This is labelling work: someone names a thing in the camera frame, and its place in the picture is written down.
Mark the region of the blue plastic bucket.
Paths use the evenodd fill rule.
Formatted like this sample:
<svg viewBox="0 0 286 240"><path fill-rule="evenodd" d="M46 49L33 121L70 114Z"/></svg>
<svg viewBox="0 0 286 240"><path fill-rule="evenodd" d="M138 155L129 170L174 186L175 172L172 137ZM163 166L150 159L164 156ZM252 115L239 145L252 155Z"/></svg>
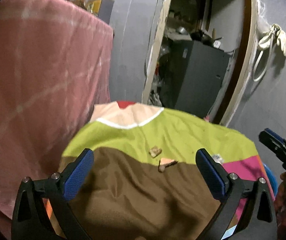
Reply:
<svg viewBox="0 0 286 240"><path fill-rule="evenodd" d="M271 169L266 164L263 164L263 167L265 169L265 172L267 174L267 178L268 178L270 185L272 187L273 194L276 197L277 193L278 193L278 181L276 179L276 176L273 174Z"/></svg>

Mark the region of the colourful patchwork table cloth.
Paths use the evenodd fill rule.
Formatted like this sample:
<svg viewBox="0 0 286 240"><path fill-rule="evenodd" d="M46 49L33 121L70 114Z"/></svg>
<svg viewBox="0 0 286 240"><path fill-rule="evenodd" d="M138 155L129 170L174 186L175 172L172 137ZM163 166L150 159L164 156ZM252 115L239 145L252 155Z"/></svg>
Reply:
<svg viewBox="0 0 286 240"><path fill-rule="evenodd" d="M149 154L157 146L162 153ZM70 202L93 239L196 239L219 207L196 163L204 148L245 180L267 174L253 141L191 114L140 103L96 105L64 150L60 169L84 150L94 165ZM159 160L178 161L158 171Z"/></svg>

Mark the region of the dark grey cabinet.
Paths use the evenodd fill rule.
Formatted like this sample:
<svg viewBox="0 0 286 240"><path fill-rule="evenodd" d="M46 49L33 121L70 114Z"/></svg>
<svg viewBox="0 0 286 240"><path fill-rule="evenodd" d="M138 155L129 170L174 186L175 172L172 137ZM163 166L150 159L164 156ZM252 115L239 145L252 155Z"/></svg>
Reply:
<svg viewBox="0 0 286 240"><path fill-rule="evenodd" d="M172 43L167 108L204 118L213 106L230 56L198 41Z"/></svg>

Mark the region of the black wok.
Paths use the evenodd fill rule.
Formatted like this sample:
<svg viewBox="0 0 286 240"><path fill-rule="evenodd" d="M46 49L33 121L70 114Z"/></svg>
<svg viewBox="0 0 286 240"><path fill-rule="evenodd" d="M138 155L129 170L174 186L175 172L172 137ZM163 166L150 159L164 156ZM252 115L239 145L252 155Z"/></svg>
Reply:
<svg viewBox="0 0 286 240"><path fill-rule="evenodd" d="M206 34L204 31L198 29L190 33L190 37L193 41L198 41L203 43L206 46L213 46L215 41L219 41L222 37L219 38L212 38L209 34Z"/></svg>

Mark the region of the small brown food scrap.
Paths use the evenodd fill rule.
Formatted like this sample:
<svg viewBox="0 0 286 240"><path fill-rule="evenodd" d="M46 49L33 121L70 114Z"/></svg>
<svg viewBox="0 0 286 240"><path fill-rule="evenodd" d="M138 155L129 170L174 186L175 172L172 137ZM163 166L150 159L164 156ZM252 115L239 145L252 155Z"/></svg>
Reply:
<svg viewBox="0 0 286 240"><path fill-rule="evenodd" d="M150 148L150 150L149 150L149 154L152 158L156 158L161 153L162 153L162 149L158 148L157 146L154 146L154 147Z"/></svg>

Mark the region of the orange peel scrap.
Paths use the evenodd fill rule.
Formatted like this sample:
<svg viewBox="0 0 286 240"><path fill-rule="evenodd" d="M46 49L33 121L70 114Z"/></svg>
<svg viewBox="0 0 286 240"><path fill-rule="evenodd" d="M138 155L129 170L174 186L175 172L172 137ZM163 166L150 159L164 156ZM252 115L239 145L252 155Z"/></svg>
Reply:
<svg viewBox="0 0 286 240"><path fill-rule="evenodd" d="M159 165L158 165L158 171L160 173L163 173L167 167L170 167L172 165L176 165L178 161L170 158L161 158L159 160Z"/></svg>

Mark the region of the pink checked cloth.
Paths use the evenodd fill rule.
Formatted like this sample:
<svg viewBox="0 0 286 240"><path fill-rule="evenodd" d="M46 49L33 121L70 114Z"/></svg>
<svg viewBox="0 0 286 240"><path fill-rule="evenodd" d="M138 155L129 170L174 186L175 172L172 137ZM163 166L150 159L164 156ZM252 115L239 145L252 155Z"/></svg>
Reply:
<svg viewBox="0 0 286 240"><path fill-rule="evenodd" d="M10 238L23 177L47 178L106 103L110 25L65 0L0 1L0 231Z"/></svg>

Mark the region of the large oil jug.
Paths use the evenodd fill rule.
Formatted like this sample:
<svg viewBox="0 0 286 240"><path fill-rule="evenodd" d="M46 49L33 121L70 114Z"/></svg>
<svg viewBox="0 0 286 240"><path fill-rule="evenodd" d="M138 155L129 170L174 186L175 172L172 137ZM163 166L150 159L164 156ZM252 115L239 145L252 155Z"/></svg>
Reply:
<svg viewBox="0 0 286 240"><path fill-rule="evenodd" d="M110 24L113 7L114 0L88 0L86 2L86 10L106 24Z"/></svg>

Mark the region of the small white wrapper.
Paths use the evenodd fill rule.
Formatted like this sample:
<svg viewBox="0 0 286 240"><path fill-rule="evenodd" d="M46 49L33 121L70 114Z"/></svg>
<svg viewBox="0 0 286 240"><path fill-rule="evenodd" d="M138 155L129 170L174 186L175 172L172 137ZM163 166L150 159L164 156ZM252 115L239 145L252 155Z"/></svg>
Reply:
<svg viewBox="0 0 286 240"><path fill-rule="evenodd" d="M224 162L225 162L225 161L223 160L223 158L222 158L219 154L214 154L214 155L212 155L211 157L212 157L212 159L214 160L214 162L216 162L216 163L218 163L218 164L223 165Z"/></svg>

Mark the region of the white rubber gloves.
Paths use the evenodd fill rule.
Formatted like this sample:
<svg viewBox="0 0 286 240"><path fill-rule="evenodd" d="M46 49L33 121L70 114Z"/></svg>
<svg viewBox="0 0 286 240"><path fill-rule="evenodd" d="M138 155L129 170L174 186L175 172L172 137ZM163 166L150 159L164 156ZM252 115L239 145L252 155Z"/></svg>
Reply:
<svg viewBox="0 0 286 240"><path fill-rule="evenodd" d="M283 31L281 26L276 23L274 23L271 27L275 33L276 43L278 46L280 46L283 55L286 57L286 32Z"/></svg>

